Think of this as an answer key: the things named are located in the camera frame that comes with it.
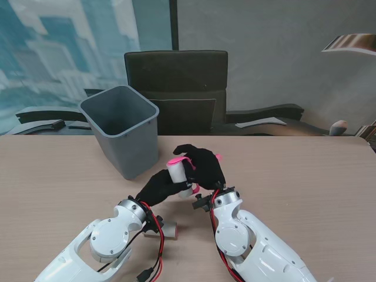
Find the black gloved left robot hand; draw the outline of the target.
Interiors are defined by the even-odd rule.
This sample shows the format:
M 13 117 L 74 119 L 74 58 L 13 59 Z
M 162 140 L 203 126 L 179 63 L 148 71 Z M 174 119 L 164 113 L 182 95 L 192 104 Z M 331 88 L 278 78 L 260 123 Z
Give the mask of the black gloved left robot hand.
M 192 184 L 187 181 L 173 183 L 169 171 L 163 169 L 150 178 L 135 199 L 149 206 L 155 206 L 166 200 L 169 196 L 185 191 L 191 188 L 191 186 Z

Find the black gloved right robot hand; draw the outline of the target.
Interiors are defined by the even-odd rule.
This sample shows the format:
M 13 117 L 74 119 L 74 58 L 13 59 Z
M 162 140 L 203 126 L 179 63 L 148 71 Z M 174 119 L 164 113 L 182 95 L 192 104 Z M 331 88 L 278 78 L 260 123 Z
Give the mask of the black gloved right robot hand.
M 220 163 L 211 150 L 185 144 L 177 146 L 173 154 L 184 154 L 190 160 L 182 161 L 189 183 L 196 183 L 206 190 L 218 190 L 225 186 L 226 180 Z

